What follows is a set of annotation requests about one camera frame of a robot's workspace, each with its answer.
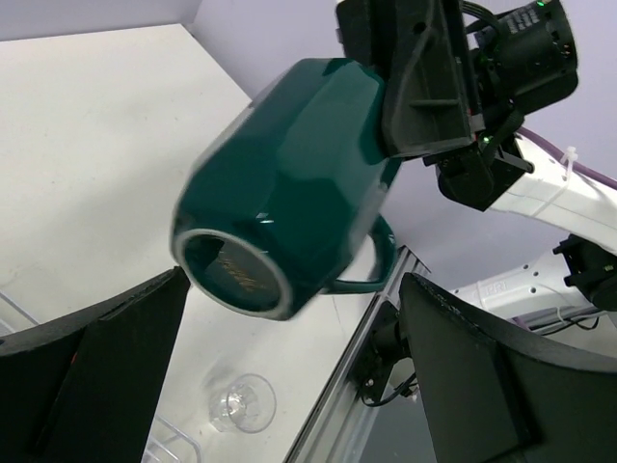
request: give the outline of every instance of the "mug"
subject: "mug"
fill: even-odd
[[[348,59],[293,66],[197,161],[174,211],[174,259],[229,309],[287,320],[316,294],[381,290],[396,261],[379,215],[400,167],[385,155],[384,81]],[[338,277],[365,237],[377,279]]]

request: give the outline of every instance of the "white table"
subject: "white table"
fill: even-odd
[[[179,25],[0,42],[0,61],[0,290],[44,322],[173,266],[187,172],[248,98]],[[372,262],[367,242],[345,276]],[[318,296],[274,323],[192,290],[158,412],[205,461],[282,461],[370,298]],[[272,383],[277,416],[260,434],[218,433],[208,397],[246,372]]]

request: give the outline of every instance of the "table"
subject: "table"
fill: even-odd
[[[174,265],[174,202],[246,95],[180,25],[0,42],[0,60],[0,291],[44,322]],[[372,265],[366,241],[344,277]],[[192,289],[158,413],[205,461],[282,461],[371,297],[317,296],[274,323]],[[260,434],[218,433],[207,399],[245,372],[272,383],[277,416]]]

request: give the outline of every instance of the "wire rack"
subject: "wire rack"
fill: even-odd
[[[39,325],[39,322],[28,311],[20,307],[2,291],[0,291],[0,301],[3,301],[9,310],[18,313],[33,326]],[[5,320],[5,316],[3,311],[0,311],[0,337],[18,331],[10,322]],[[157,430],[162,431],[169,437],[164,440],[158,440],[154,437],[154,433]],[[202,463],[202,461],[201,446],[195,439],[182,432],[160,415],[154,416],[154,421],[152,422],[152,428],[146,444],[146,451],[142,457],[142,463]]]

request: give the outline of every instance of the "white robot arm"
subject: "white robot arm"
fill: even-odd
[[[589,270],[595,272],[592,278],[596,279],[596,286],[598,282],[608,282],[604,289],[611,291],[611,260],[617,254],[617,191],[576,172],[574,149],[566,153],[564,165],[554,158],[555,153],[549,154],[528,138],[519,136],[517,143],[523,158],[534,165],[534,171],[521,177],[491,209],[554,225],[596,248],[602,259]],[[590,294],[583,294],[573,284],[573,262],[568,252],[558,253],[549,251],[533,262],[452,292],[508,319],[545,309],[584,310],[598,305]]]

